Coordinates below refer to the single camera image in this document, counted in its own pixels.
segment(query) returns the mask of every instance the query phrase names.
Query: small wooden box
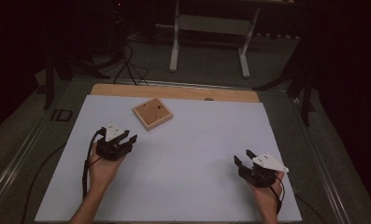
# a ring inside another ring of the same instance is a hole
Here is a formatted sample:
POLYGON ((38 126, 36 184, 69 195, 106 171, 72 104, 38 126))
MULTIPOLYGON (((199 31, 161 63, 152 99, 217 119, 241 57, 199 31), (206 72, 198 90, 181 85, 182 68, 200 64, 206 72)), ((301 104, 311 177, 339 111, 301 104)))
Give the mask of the small wooden box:
POLYGON ((171 111, 157 98, 133 107, 133 111, 147 131, 173 118, 171 111))

